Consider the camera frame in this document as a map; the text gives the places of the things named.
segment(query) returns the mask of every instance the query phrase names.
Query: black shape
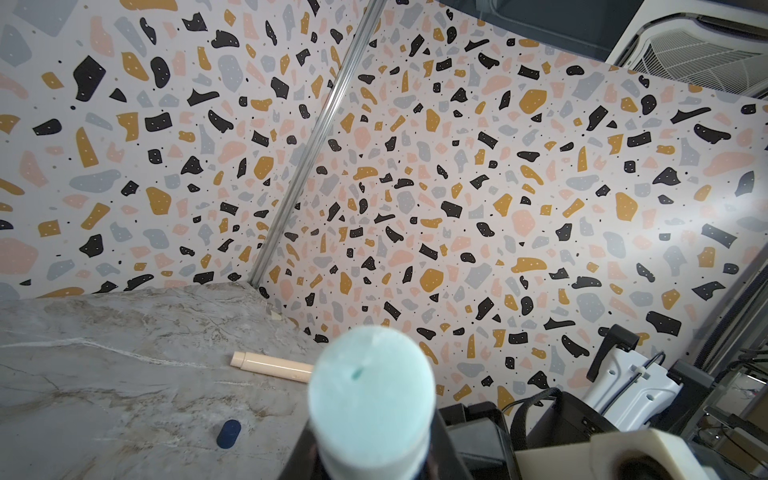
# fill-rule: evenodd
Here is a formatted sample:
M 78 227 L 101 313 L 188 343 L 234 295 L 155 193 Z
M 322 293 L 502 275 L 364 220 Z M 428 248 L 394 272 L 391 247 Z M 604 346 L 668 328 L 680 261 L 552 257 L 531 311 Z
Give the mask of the black shape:
M 656 281 L 656 277 L 642 263 L 638 263 L 635 268 L 637 268 L 637 275 L 644 276 L 651 283 Z
M 656 97 L 648 94 L 640 100 L 640 105 L 643 106 L 643 115 L 648 115 L 656 108 Z
M 145 273 L 144 275 L 139 275 L 136 278 L 132 278 L 128 280 L 127 286 L 123 289 L 124 292 L 130 292 L 137 286 L 140 286 L 142 283 L 146 283 L 154 278 L 154 275 L 150 275 L 149 273 Z
M 447 217 L 461 218 L 462 216 L 463 208 L 459 205 L 452 204 L 451 202 L 443 201 L 440 205 L 440 209 L 445 212 Z
M 725 288 L 725 286 L 720 282 L 709 282 L 705 283 L 704 285 L 697 286 L 696 288 L 692 288 L 691 290 L 693 290 L 694 293 L 696 293 L 704 300 L 709 300 L 712 298 L 715 290 L 720 290 L 722 288 Z
M 499 66 L 498 60 L 496 60 L 495 58 L 491 58 L 483 53 L 478 53 L 478 60 L 480 61 L 482 66 L 487 68 L 488 70 Z
M 139 26 L 144 30 L 144 34 L 149 38 L 149 41 L 152 42 L 152 45 L 157 45 L 157 34 L 155 33 L 154 28 L 147 24 L 146 18 L 141 17 L 139 19 Z
M 144 127 L 147 128 L 147 131 L 160 131 L 173 126 L 174 124 L 170 121 L 170 114 L 168 112 L 144 119 Z
M 157 149 L 147 150 L 147 159 L 149 163 L 153 165 L 159 165 L 163 163 L 163 154 Z
M 509 341 L 510 345 L 522 345 L 523 343 L 528 343 L 528 332 L 510 333 L 507 341 Z
M 739 179 L 739 186 L 736 187 L 736 196 L 739 197 L 744 194 L 751 194 L 752 189 L 755 187 L 755 172 L 754 170 L 746 172 Z
M 192 93 L 190 94 L 190 97 L 187 99 L 187 103 L 190 105 L 190 107 L 193 107 L 194 105 L 197 105 L 199 103 L 202 103 L 204 101 L 213 100 L 214 98 L 219 96 L 219 92 L 217 91 L 209 91 L 206 94 L 199 94 L 197 91 L 193 88 Z
M 184 27 L 189 31 L 208 31 L 208 27 L 205 26 L 203 16 L 200 15 L 199 12 L 192 15 L 191 20 L 184 20 L 182 18 L 181 21 L 184 22 Z
M 237 207 L 234 205 L 230 205 L 227 202 L 221 202 L 221 205 L 219 206 L 219 210 L 223 212 L 227 212 L 230 215 L 234 215 L 237 213 Z
M 526 316 L 533 311 L 533 300 L 530 296 L 524 296 L 520 299 L 520 309 L 523 316 Z
M 470 180 L 469 183 L 472 184 L 472 186 L 476 190 L 480 190 L 480 187 L 482 187 L 482 183 L 484 181 L 486 181 L 486 180 L 490 180 L 490 179 L 488 178 L 488 175 L 483 174 L 483 175 L 480 175 L 479 177 L 475 178 L 474 180 Z
M 568 272 L 567 272 L 567 270 L 561 266 L 561 267 L 558 269 L 558 271 L 557 271 L 557 272 L 555 272 L 555 273 L 550 273 L 550 274 L 549 274 L 549 278 L 551 278 L 551 279 L 553 279 L 553 280 L 562 280 L 562 279 L 564 279 L 564 278 L 570 278 L 570 277 L 569 277 L 569 275 L 568 275 Z
M 491 148 L 491 150 L 493 150 L 493 148 L 498 143 L 498 140 L 496 140 L 495 138 L 493 138 L 490 135 L 486 134 L 484 131 L 482 131 L 482 132 L 480 132 L 478 134 L 478 140 L 480 140 L 482 143 L 488 145 Z
M 437 260 L 437 250 L 433 250 L 422 243 L 422 247 L 419 249 L 419 253 L 426 255 L 427 257 Z
M 526 78 L 532 78 L 533 80 L 538 80 L 540 74 L 541 72 L 539 70 L 533 70 L 532 68 L 528 68 L 525 65 L 520 65 L 520 70 L 518 70 L 518 75 Z
M 657 312 L 648 312 L 645 321 L 654 326 L 657 332 L 677 336 L 680 333 L 680 327 L 683 325 L 679 320 Z
M 170 80 L 170 70 L 168 69 L 168 64 L 165 63 L 165 60 L 160 57 L 152 58 L 149 62 L 149 66 L 154 74 L 154 84 L 157 88 L 166 86 Z
M 78 84 L 78 94 L 75 95 L 79 101 L 89 101 L 96 91 L 96 87 L 101 83 L 101 79 L 107 74 L 104 67 L 99 65 L 91 56 L 85 57 L 85 60 L 75 67 L 72 72 L 75 83 Z
M 393 229 L 387 227 L 384 229 L 386 232 L 386 236 L 389 237 L 389 239 L 392 241 L 392 243 L 398 243 L 402 242 L 406 238 L 403 235 L 400 235 L 399 233 L 395 232 Z
M 461 103 L 466 102 L 467 91 L 464 88 L 459 87 L 459 89 L 453 94 L 453 96 L 451 96 L 451 101 L 457 101 Z
M 671 187 L 672 185 L 677 185 L 679 183 L 680 180 L 677 179 L 677 172 L 672 167 L 665 168 L 660 174 L 656 176 L 656 178 L 654 178 L 654 185 L 664 184 Z
M 264 137 L 262 134 L 260 134 L 257 131 L 253 131 L 253 136 L 250 139 L 252 142 L 257 143 L 261 145 L 262 147 L 269 147 L 270 146 L 270 138 Z
M 392 315 L 395 320 L 400 317 L 400 310 L 392 306 L 390 302 L 384 302 L 384 310 L 386 310 L 389 315 Z
M 37 127 L 32 127 L 32 131 L 35 135 L 53 135 L 61 131 L 61 122 L 55 118 L 52 118 L 45 123 L 39 124 Z
M 216 30 L 216 38 L 210 41 L 210 46 L 213 48 L 239 47 L 240 42 L 237 40 L 236 36 L 228 31 Z
M 644 131 L 643 133 L 639 135 L 635 135 L 634 137 L 627 137 L 627 146 L 628 147 L 639 147 L 641 145 L 649 144 L 650 143 L 650 132 Z
M 512 92 L 511 90 L 507 90 L 502 95 L 502 101 L 498 103 L 498 109 L 501 110 L 503 108 L 507 108 L 509 106 L 509 100 L 512 98 Z
M 558 228 L 554 232 L 558 235 L 558 240 L 561 242 L 567 242 L 571 239 L 571 229 L 573 228 L 572 223 L 566 223 L 562 227 Z
M 416 55 L 422 45 L 424 45 L 424 37 L 419 34 L 416 36 L 416 38 L 413 39 L 413 41 L 411 41 L 411 53 L 409 53 L 408 56 L 412 57 L 413 55 Z
M 713 227 L 708 223 L 705 223 L 704 226 L 701 227 L 701 234 L 723 244 L 726 248 L 730 248 L 733 241 L 738 238 L 717 227 Z
M 576 325 L 576 322 L 573 320 L 563 320 L 562 322 L 558 322 L 557 320 L 553 320 L 551 317 L 550 319 L 544 324 L 545 330 L 552 330 L 552 329 L 559 329 L 564 326 L 573 326 Z
M 426 328 L 422 328 L 422 327 L 417 328 L 416 329 L 416 333 L 418 333 L 419 335 L 423 336 L 427 340 L 431 340 L 431 339 L 435 338 L 435 335 L 437 335 L 437 333 L 433 332 L 432 330 L 426 329 Z
M 478 314 L 475 317 L 475 320 L 482 320 L 485 318 L 485 316 L 488 315 L 488 312 L 491 311 L 491 308 L 493 308 L 493 300 L 486 297 L 478 304 Z
M 595 108 L 594 111 L 589 114 L 589 125 L 587 126 L 587 131 L 593 131 L 595 128 L 597 128 L 597 126 L 601 121 L 603 121 L 603 118 L 605 118 L 605 115 L 607 114 L 608 110 L 602 105 Z
M 275 91 L 275 96 L 278 98 L 288 99 L 288 85 L 281 81 L 278 77 L 272 77 L 270 87 Z
M 231 122 L 226 121 L 222 117 L 216 115 L 213 110 L 208 111 L 208 120 L 221 133 L 224 133 L 227 130 L 233 130 L 235 128 Z
M 104 252 L 104 244 L 101 242 L 101 235 L 98 234 L 91 236 L 88 238 L 88 241 L 85 242 L 85 245 L 80 247 L 78 250 L 88 255 L 88 258 L 101 255 Z
M 493 237 L 496 235 L 496 232 L 491 230 L 491 227 L 489 227 L 486 222 L 478 222 L 477 228 L 478 232 L 480 232 L 483 237 Z
M 112 282 L 107 281 L 107 282 L 102 283 L 101 284 L 101 288 L 99 289 L 99 291 L 94 292 L 94 293 L 109 293 L 109 292 L 111 292 L 112 290 L 114 290 L 116 288 L 118 288 L 117 285 L 115 285 Z
M 702 124 L 694 125 L 694 133 L 702 140 L 710 142 L 712 145 L 721 140 L 729 140 L 730 134 L 724 131 L 714 130 L 704 127 Z
M 187 163 L 184 164 L 184 166 L 181 168 L 181 174 L 201 174 L 203 173 L 203 168 L 200 166 L 200 161 L 192 155 L 189 157 L 189 160 L 187 160 Z
M 128 102 L 128 99 L 125 97 L 125 94 L 120 88 L 115 88 L 109 95 L 109 98 L 113 98 L 114 100 L 121 101 L 123 103 Z
M 331 28 L 331 36 L 337 45 L 344 39 L 344 35 L 341 35 L 341 32 L 335 28 Z
M 535 151 L 519 151 L 517 155 L 523 160 L 527 160 L 529 162 L 535 162 L 536 159 L 539 158 L 541 154 Z

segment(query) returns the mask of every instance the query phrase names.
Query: black strap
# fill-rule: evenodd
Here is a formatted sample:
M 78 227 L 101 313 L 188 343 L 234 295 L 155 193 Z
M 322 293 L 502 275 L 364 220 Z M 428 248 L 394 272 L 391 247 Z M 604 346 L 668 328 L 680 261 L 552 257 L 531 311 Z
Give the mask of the black strap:
M 518 407 L 518 411 L 515 413 L 515 417 L 512 420 L 512 426 L 509 428 L 509 436 L 512 440 L 512 448 L 515 451 L 528 449 L 528 441 L 525 438 L 525 436 L 528 434 L 525 428 L 525 419 L 528 417 L 528 409 L 531 408 L 534 403 L 538 402 L 539 400 L 546 399 L 547 397 L 555 397 L 555 404 L 557 404 L 562 399 L 562 396 L 563 392 L 561 392 L 560 389 L 546 389 L 542 390 L 531 398 L 526 399 Z

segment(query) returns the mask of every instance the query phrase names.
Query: metal frame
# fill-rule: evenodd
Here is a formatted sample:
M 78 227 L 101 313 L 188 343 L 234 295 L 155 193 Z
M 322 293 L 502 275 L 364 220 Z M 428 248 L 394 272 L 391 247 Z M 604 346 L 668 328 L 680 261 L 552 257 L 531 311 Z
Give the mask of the metal frame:
M 317 118 L 317 123 L 315 123 L 310 139 L 307 141 L 307 146 L 299 159 L 299 166 L 293 173 L 288 189 L 283 199 L 278 203 L 277 213 L 272 220 L 266 240 L 258 250 L 258 256 L 248 279 L 248 283 L 253 288 L 259 287 L 270 258 L 272 258 L 277 249 L 277 244 L 280 242 L 280 237 L 283 235 L 283 231 L 290 218 L 291 210 L 293 210 L 294 205 L 299 200 L 299 196 L 304 190 L 306 179 L 312 171 L 315 159 L 323 148 L 326 137 L 333 127 L 333 117 L 346 96 L 349 83 L 352 81 L 362 56 L 366 52 L 366 47 L 381 17 L 384 5 L 386 5 L 386 0 L 370 0 L 364 10 L 360 25 L 357 28 L 357 32 L 355 32 L 355 36 L 339 70 L 339 76 L 336 77 L 336 83 L 333 85 L 328 100 L 323 106 L 320 116 Z

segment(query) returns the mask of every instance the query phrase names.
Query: gray shape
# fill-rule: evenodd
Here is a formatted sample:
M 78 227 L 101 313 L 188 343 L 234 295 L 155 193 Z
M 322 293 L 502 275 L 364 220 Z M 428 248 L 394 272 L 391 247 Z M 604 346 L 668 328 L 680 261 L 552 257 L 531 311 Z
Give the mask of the gray shape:
M 397 194 L 397 207 L 401 212 L 409 214 L 415 206 L 416 200 L 413 199 L 413 195 L 409 190 L 403 190 Z
M 99 117 L 95 113 L 88 112 L 87 114 L 85 114 L 85 121 L 91 125 L 96 125 L 97 127 L 105 128 L 109 131 L 112 130 L 112 124 L 106 121 L 105 119 Z
M 115 267 L 115 266 L 112 266 L 110 263 L 106 263 L 106 262 L 104 262 L 104 263 L 99 263 L 99 264 L 96 266 L 96 271 L 97 271 L 97 272 L 98 272 L 98 274 L 99 274 L 99 275 L 101 275 L 101 276 L 107 276 L 107 275 L 109 275 L 110 273 L 114 273 L 114 274 L 116 274 L 116 275 L 119 275 L 119 274 L 120 274 L 120 270 L 119 270 L 117 267 Z
M 654 295 L 651 292 L 632 292 L 629 294 L 635 306 L 651 306 L 654 304 Z
M 414 3 L 411 8 L 406 8 L 402 13 L 400 25 L 405 28 L 411 28 L 413 24 L 416 23 L 416 19 L 419 18 L 419 15 L 422 14 L 423 9 L 424 7 L 419 2 Z
M 153 107 L 152 100 L 149 99 L 149 95 L 147 95 L 147 92 L 142 90 L 139 95 L 136 96 L 136 101 L 139 102 L 139 105 L 143 108 L 149 108 Z
M 629 78 L 621 82 L 621 87 L 623 87 L 624 90 L 628 91 L 635 98 L 640 96 L 640 88 Z
M 234 55 L 222 55 L 219 58 L 219 72 L 221 81 L 227 90 L 235 92 L 243 83 L 243 71 L 240 70 L 240 64 Z
M 537 248 L 546 247 L 549 245 L 549 237 L 543 237 L 542 235 L 539 235 L 533 240 L 533 244 L 531 245 L 534 250 Z
M 598 89 L 605 75 L 599 71 L 593 72 L 590 76 L 582 78 L 576 84 L 576 88 L 571 96 L 578 98 L 579 100 L 588 100 L 592 96 L 595 90 Z
M 469 269 L 469 273 L 464 279 L 464 283 L 476 290 L 482 285 L 483 282 L 485 282 L 485 279 L 488 278 L 488 275 L 490 274 L 491 266 L 487 263 L 483 263 L 480 266 L 474 266 Z
M 480 375 L 481 372 L 485 371 L 485 366 L 481 363 L 460 362 L 456 364 L 456 369 L 464 374 L 464 376 L 474 379 L 476 376 Z
M 333 174 L 330 177 L 323 179 L 323 184 L 320 185 L 320 193 L 323 195 L 330 195 L 333 192 L 333 188 L 339 183 L 339 175 Z
M 168 248 L 168 237 L 165 236 L 165 232 L 159 228 L 148 228 L 143 232 L 144 236 L 149 240 L 149 244 L 152 248 L 163 250 Z
M 6 25 L 2 29 L 0 58 L 14 67 L 18 67 L 32 58 L 32 50 L 29 49 L 29 45 L 22 37 L 21 32 L 11 25 Z
M 106 170 L 98 174 L 75 177 L 69 181 L 69 186 L 81 192 L 101 194 L 112 188 L 114 182 L 121 177 L 119 170 Z
M 206 247 L 210 245 L 210 237 L 214 234 L 214 231 L 210 229 L 207 223 L 203 223 L 200 230 L 197 232 L 197 236 L 203 239 Z
M 128 40 L 128 43 L 136 49 L 139 55 L 142 57 L 147 56 L 147 46 L 144 44 L 144 41 L 141 40 L 139 32 L 136 31 L 134 24 L 132 24 L 130 20 L 126 17 L 120 17 L 114 23 L 114 27 L 123 34 L 125 39 Z
M 578 230 L 581 232 L 581 235 L 584 237 L 591 237 L 594 235 L 594 228 L 592 228 L 592 224 L 587 221 L 586 217 L 582 217 L 578 221 Z
M 552 346 L 552 354 L 549 356 L 549 372 L 563 375 L 565 373 L 565 362 L 558 355 L 558 349 Z
M 565 181 L 565 184 L 574 190 L 584 191 L 592 188 L 595 182 L 600 180 L 597 175 L 584 175 L 583 177 L 571 177 Z
M 171 94 L 165 94 L 160 99 L 160 101 L 157 103 L 157 106 L 159 106 L 159 107 L 168 107 L 168 108 L 178 107 L 179 106 L 179 99 L 174 97 Z
M 636 197 L 645 198 L 650 195 L 650 184 L 635 184 L 634 194 Z
M 576 297 L 578 312 L 588 322 L 595 323 L 605 313 L 605 305 L 596 293 L 582 293 Z
M 616 258 L 625 258 L 627 248 L 624 246 L 624 238 L 615 232 L 603 232 L 603 238 L 607 244 L 608 252 Z
M 60 276 L 67 273 L 74 268 L 74 261 L 62 260 L 61 262 L 53 262 L 48 267 L 48 275 L 45 276 L 46 280 L 56 280 Z
M 683 251 L 680 250 L 677 245 L 673 245 L 672 247 L 667 248 L 667 251 L 664 252 L 663 257 L 667 261 L 667 264 L 670 266 L 672 276 L 679 276 L 680 265 L 688 263 L 685 260 L 685 257 L 683 257 Z
M 134 237 L 128 228 L 119 226 L 118 222 L 112 222 L 109 226 L 109 230 L 112 232 L 114 241 L 118 243 L 130 240 Z
M 78 0 L 18 0 L 13 14 L 40 31 L 55 37 L 64 27 Z
M 181 185 L 181 177 L 179 174 L 166 175 L 164 179 L 165 187 L 170 188 L 171 190 L 178 188 Z

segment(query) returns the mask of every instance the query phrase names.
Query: cylindrical object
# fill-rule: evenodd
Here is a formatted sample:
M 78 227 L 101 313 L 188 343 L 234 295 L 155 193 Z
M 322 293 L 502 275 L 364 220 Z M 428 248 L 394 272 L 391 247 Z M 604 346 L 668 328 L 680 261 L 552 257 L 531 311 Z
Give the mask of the cylindrical object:
M 249 372 L 264 373 L 271 376 L 279 376 L 281 379 L 296 380 L 307 383 L 312 375 L 312 366 L 309 363 L 294 362 L 292 360 L 278 359 L 273 356 L 260 355 L 259 353 L 235 352 L 232 355 L 231 366 Z
M 421 349 L 397 330 L 361 326 L 315 364 L 310 423 L 334 480 L 409 480 L 429 450 L 435 377 Z

